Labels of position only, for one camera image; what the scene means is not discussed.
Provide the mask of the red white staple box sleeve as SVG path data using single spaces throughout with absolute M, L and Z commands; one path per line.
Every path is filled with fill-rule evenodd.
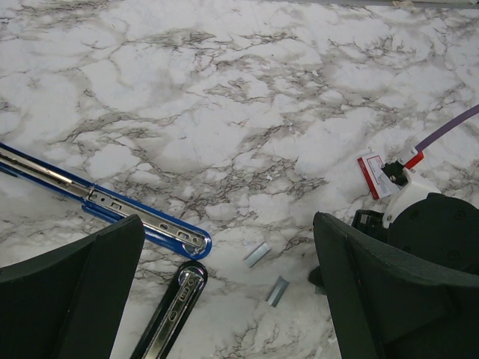
M 386 176 L 382 168 L 384 162 L 377 153 L 368 153 L 357 159 L 361 172 L 374 200 L 396 194 L 399 188 Z

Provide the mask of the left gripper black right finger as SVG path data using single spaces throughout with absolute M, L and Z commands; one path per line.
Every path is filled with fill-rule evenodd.
M 314 216 L 321 277 L 343 358 L 477 358 L 478 276 Z

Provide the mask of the black stapler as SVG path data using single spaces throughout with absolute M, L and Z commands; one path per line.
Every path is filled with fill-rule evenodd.
M 179 267 L 141 335 L 132 358 L 168 356 L 207 279 L 207 270 L 198 261 L 190 260 Z

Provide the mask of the blue stapler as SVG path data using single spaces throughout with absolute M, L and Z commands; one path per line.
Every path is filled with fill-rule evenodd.
M 210 235 L 193 226 L 86 179 L 1 145 L 1 171 L 23 177 L 78 201 L 90 215 L 115 223 L 137 215 L 146 240 L 191 260 L 207 256 L 212 248 Z

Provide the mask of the staple strip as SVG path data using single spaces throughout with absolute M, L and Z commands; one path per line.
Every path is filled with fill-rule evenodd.
M 271 248 L 266 242 L 261 243 L 244 259 L 245 264 L 249 268 L 254 267 L 270 250 Z
M 282 276 L 279 276 L 266 297 L 266 303 L 271 307 L 277 307 L 288 286 L 289 282 Z

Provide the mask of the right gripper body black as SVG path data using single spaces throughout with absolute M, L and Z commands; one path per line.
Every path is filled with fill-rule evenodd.
M 472 204 L 430 193 L 387 228 L 383 219 L 384 213 L 360 209 L 351 227 L 427 262 L 478 275 L 478 208 Z

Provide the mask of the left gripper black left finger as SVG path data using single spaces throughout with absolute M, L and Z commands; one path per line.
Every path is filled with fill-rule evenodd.
M 1 357 L 109 358 L 143 244 L 131 215 L 1 268 Z

